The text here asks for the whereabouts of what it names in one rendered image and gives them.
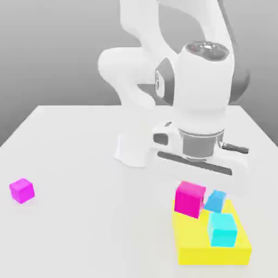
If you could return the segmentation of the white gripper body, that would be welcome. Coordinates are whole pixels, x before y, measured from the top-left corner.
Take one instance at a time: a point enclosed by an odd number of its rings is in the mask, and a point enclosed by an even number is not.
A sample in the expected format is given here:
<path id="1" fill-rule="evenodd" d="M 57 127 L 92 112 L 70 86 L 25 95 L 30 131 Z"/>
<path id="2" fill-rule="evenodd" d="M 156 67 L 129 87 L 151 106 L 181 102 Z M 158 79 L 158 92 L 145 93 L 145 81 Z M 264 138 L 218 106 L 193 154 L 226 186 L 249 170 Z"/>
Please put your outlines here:
<path id="1" fill-rule="evenodd" d="M 180 181 L 216 189 L 218 191 L 245 191 L 249 175 L 249 154 L 214 148 L 206 161 L 191 161 L 165 149 L 152 148 L 149 165 L 163 174 Z"/>

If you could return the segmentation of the small pink cube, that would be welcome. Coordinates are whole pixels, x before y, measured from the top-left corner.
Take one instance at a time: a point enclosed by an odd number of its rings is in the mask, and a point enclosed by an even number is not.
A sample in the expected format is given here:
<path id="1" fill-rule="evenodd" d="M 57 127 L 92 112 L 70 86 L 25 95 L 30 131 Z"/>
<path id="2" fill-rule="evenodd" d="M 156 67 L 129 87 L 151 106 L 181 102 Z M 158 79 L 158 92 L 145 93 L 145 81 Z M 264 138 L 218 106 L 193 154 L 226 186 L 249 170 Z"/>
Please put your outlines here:
<path id="1" fill-rule="evenodd" d="M 182 181 L 175 192 L 174 211 L 198 219 L 206 187 Z"/>

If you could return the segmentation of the small blue cube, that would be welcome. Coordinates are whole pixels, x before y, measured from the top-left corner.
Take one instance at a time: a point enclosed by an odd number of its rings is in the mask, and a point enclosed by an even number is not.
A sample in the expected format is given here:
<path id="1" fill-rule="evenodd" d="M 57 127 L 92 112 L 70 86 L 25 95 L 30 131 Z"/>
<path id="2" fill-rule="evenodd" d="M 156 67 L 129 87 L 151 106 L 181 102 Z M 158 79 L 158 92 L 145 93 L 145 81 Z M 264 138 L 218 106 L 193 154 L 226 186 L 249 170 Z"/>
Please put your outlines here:
<path id="1" fill-rule="evenodd" d="M 204 209 L 215 213 L 221 213 L 225 198 L 225 192 L 214 190 L 212 194 L 209 196 L 204 206 Z"/>

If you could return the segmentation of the small cyan cube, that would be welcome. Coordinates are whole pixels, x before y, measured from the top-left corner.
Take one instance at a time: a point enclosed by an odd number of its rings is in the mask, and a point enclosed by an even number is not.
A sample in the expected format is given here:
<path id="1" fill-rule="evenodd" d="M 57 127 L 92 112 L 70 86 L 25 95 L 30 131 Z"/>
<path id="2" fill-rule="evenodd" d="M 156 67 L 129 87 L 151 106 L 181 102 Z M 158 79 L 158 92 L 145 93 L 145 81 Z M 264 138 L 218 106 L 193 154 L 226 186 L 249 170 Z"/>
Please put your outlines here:
<path id="1" fill-rule="evenodd" d="M 207 233 L 210 246 L 234 247 L 238 228 L 233 215 L 230 213 L 211 212 L 208 217 Z"/>

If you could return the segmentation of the small magenta cube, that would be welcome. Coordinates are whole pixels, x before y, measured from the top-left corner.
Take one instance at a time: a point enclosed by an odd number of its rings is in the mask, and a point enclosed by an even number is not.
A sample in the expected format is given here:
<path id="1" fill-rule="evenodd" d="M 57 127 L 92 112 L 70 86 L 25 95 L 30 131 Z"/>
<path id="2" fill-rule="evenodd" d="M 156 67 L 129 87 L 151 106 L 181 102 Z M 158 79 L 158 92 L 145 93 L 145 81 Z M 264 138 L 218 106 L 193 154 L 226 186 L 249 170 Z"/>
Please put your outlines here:
<path id="1" fill-rule="evenodd" d="M 19 204 L 23 204 L 31 198 L 35 197 L 33 184 L 25 179 L 21 178 L 9 185 L 11 196 Z"/>

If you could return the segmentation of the large yellow box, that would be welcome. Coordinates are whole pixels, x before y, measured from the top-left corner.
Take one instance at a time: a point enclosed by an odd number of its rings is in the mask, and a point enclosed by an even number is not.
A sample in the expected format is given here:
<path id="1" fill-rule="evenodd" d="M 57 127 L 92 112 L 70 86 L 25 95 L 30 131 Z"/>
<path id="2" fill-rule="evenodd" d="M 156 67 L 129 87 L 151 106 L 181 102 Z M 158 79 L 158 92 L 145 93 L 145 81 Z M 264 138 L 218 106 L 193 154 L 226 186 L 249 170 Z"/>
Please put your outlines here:
<path id="1" fill-rule="evenodd" d="M 210 246 L 207 224 L 210 212 L 202 210 L 198 219 L 172 212 L 175 246 L 180 265 L 247 265 L 252 247 L 230 199 L 222 212 L 230 213 L 238 228 L 234 247 Z"/>

